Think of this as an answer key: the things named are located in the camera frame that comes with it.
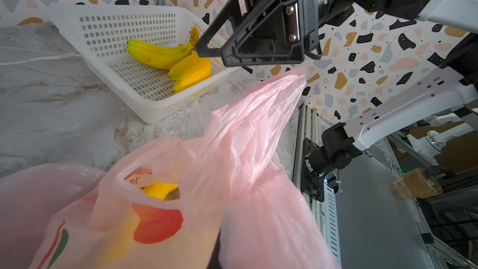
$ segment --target cable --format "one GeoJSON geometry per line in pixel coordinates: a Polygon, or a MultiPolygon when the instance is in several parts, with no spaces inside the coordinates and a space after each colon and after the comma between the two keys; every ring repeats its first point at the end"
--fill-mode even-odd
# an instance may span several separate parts
{"type": "Polygon", "coordinates": [[[326,175],[328,175],[328,174],[329,174],[331,171],[333,171],[334,169],[335,169],[335,167],[332,167],[330,170],[326,171],[326,172],[322,175],[322,177],[320,177],[320,179],[319,179],[319,185],[320,185],[320,184],[324,184],[324,179],[325,179],[326,175]]]}

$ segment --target pink plastic bag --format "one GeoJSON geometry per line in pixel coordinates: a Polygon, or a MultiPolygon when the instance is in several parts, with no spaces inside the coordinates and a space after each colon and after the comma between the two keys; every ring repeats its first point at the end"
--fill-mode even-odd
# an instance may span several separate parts
{"type": "Polygon", "coordinates": [[[202,139],[159,138],[57,213],[30,268],[198,268],[221,229],[224,269],[338,268],[275,152],[305,85],[303,68],[216,110],[202,139]],[[141,187],[179,184],[181,198],[141,187]]]}
{"type": "Polygon", "coordinates": [[[27,268],[50,218],[91,192],[105,172],[43,164],[0,179],[0,268],[27,268]]]}

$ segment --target white plastic basket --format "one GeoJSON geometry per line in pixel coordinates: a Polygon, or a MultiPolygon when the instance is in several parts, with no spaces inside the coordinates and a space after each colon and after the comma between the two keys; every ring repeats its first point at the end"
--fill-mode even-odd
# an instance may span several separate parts
{"type": "MultiPolygon", "coordinates": [[[[137,62],[126,51],[129,39],[175,47],[186,44],[196,25],[207,25],[190,11],[176,6],[68,5],[50,9],[50,18],[83,56],[88,67],[143,121],[152,124],[218,86],[236,68],[211,58],[212,77],[174,94],[168,72],[137,62]]],[[[225,40],[215,36],[209,46],[225,40]]]]}

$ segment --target yellow object in bag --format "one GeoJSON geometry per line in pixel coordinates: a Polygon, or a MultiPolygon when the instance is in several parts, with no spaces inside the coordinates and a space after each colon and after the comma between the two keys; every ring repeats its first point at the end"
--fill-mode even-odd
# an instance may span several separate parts
{"type": "Polygon", "coordinates": [[[143,188],[146,195],[164,200],[166,195],[178,188],[177,184],[157,182],[143,188]]]}

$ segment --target banana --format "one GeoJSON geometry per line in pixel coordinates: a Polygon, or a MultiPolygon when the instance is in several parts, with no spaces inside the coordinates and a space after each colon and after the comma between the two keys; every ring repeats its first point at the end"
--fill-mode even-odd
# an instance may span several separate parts
{"type": "Polygon", "coordinates": [[[139,39],[130,39],[128,41],[128,47],[139,47],[139,48],[142,48],[143,50],[151,50],[158,54],[161,54],[161,53],[177,54],[177,53],[183,53],[184,51],[187,50],[187,44],[168,48],[168,47],[163,47],[159,45],[153,45],[139,39]]]}
{"type": "Polygon", "coordinates": [[[194,26],[186,45],[168,48],[140,40],[129,40],[127,50],[134,59],[141,63],[145,63],[156,69],[171,69],[176,63],[191,55],[194,45],[198,40],[199,28],[194,26]]]}
{"type": "Polygon", "coordinates": [[[203,80],[211,77],[211,65],[203,66],[198,71],[196,71],[192,75],[188,75],[185,79],[176,81],[175,85],[173,86],[174,93],[179,93],[185,90],[188,87],[191,87],[195,84],[200,83],[203,80]]]}
{"type": "Polygon", "coordinates": [[[207,57],[201,58],[197,52],[194,52],[179,63],[176,63],[169,71],[168,77],[171,80],[183,80],[189,75],[194,75],[205,66],[211,72],[211,59],[207,57]]]}

